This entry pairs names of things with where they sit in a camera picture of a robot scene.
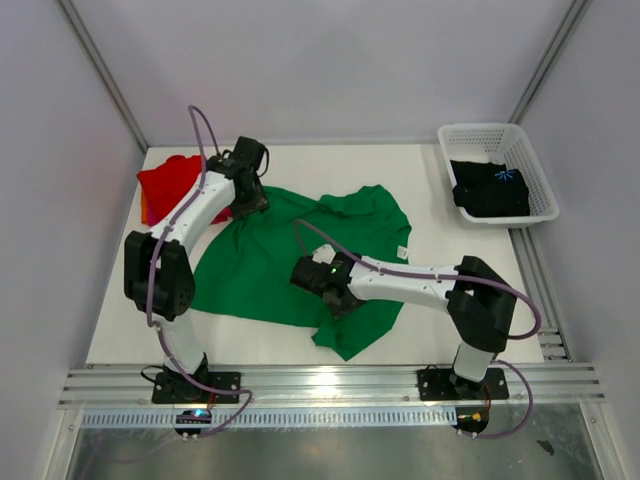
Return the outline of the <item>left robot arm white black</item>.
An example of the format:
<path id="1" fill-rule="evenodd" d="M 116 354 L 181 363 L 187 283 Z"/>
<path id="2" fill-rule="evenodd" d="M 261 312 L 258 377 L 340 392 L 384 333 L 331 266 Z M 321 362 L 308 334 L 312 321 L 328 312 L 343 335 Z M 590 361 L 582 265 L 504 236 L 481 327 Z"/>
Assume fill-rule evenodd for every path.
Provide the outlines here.
<path id="1" fill-rule="evenodd" d="M 148 232 L 132 231 L 124 242 L 124 294 L 146 314 L 164 353 L 155 389 L 190 402 L 207 393 L 235 396 L 238 384 L 222 389 L 211 382 L 209 362 L 196 339 L 190 309 L 196 282 L 189 256 L 214 218 L 228 208 L 235 221 L 269 208 L 260 167 L 268 148 L 241 136 L 224 155 L 201 158 L 202 171 L 177 205 Z"/>

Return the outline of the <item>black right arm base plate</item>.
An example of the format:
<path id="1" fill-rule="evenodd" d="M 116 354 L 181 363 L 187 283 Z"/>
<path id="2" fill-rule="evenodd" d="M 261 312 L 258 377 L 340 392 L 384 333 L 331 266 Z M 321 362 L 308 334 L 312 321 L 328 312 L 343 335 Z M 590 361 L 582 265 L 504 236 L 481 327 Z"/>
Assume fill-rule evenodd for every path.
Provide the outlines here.
<path id="1" fill-rule="evenodd" d="M 489 368 L 480 382 L 456 375 L 452 368 L 427 366 L 416 372 L 419 398 L 423 401 L 507 400 L 510 398 L 505 374 Z"/>

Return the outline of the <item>green t shirt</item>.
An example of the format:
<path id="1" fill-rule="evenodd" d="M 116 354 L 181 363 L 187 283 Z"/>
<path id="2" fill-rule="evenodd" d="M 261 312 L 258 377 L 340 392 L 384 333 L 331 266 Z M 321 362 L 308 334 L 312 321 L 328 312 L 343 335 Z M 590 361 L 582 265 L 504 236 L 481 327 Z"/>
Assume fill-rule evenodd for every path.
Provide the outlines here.
<path id="1" fill-rule="evenodd" d="M 320 298 L 290 283 L 303 248 L 315 250 L 323 242 L 309 230 L 295 230 L 294 222 L 311 223 L 355 254 L 399 263 L 398 250 L 407 246 L 412 230 L 407 216 L 380 185 L 318 200 L 277 187 L 265 192 L 269 208 L 232 221 L 200 258 L 193 309 L 310 327 L 316 346 L 343 360 L 355 357 L 392 329 L 402 306 L 376 300 L 334 319 Z"/>

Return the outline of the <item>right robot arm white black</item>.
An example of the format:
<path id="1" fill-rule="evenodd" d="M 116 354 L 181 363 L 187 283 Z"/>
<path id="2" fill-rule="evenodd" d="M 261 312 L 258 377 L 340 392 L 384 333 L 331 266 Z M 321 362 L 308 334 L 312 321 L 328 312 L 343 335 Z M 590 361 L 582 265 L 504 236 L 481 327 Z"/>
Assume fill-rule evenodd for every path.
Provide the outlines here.
<path id="1" fill-rule="evenodd" d="M 290 283 L 322 299 L 341 320 L 372 301 L 394 301 L 446 313 L 461 342 L 445 388 L 455 399 L 478 399 L 489 365 L 506 349 L 515 295 L 484 261 L 465 256 L 445 267 L 416 267 L 325 245 L 295 264 Z"/>

